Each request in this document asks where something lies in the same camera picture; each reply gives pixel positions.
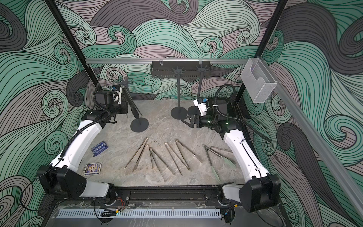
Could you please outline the green metal tongs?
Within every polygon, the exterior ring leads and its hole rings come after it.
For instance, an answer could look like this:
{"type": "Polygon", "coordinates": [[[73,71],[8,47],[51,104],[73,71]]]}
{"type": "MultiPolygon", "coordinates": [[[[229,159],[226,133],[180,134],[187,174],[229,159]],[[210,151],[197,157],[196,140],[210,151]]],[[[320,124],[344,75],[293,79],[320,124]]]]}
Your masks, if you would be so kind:
{"type": "Polygon", "coordinates": [[[230,160],[229,158],[227,158],[226,156],[220,154],[219,152],[213,150],[212,148],[208,147],[206,144],[202,144],[203,148],[205,149],[205,153],[206,153],[206,156],[207,156],[207,160],[209,162],[209,165],[211,167],[211,170],[212,170],[212,173],[215,177],[215,179],[220,183],[220,178],[219,178],[219,175],[212,163],[212,160],[211,160],[211,156],[210,156],[210,152],[217,155],[220,159],[222,159],[226,164],[228,164],[231,168],[236,168],[236,165],[235,163],[230,160]]]}

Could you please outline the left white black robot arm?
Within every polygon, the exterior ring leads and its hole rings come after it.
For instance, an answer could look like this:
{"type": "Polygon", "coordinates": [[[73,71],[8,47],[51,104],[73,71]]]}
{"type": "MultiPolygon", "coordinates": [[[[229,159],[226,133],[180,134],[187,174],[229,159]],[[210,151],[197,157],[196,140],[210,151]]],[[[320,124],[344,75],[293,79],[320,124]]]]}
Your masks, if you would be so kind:
{"type": "Polygon", "coordinates": [[[112,183],[90,181],[78,174],[80,163],[94,138],[112,117],[127,114],[127,94],[122,88],[96,91],[94,110],[88,110],[63,151],[50,164],[40,166],[37,177],[48,195],[63,199],[102,198],[114,203],[117,192],[112,183]]]}

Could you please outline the black metal tongs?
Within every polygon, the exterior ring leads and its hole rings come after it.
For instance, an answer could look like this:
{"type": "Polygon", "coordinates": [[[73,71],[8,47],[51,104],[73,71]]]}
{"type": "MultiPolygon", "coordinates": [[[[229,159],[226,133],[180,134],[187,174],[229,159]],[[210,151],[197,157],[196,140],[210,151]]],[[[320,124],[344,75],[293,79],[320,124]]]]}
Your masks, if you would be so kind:
{"type": "Polygon", "coordinates": [[[130,95],[128,89],[124,85],[122,85],[122,86],[123,86],[124,96],[127,99],[127,102],[129,103],[129,106],[131,108],[131,112],[132,112],[133,116],[136,119],[139,119],[140,118],[139,111],[138,111],[133,99],[131,98],[131,95],[130,95]]]}

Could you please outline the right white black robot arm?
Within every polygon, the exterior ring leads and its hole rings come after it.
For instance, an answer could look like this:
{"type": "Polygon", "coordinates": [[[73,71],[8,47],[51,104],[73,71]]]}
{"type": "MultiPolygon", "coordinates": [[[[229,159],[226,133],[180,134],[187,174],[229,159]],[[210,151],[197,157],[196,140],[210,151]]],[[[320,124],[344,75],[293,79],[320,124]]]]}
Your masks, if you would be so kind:
{"type": "Polygon", "coordinates": [[[199,114],[188,116],[187,119],[191,128],[208,127],[216,131],[228,145],[242,170],[244,184],[229,183],[222,186],[225,199],[241,204],[247,212],[267,209],[278,204],[281,181],[258,160],[236,120],[220,120],[210,115],[199,114]]]}

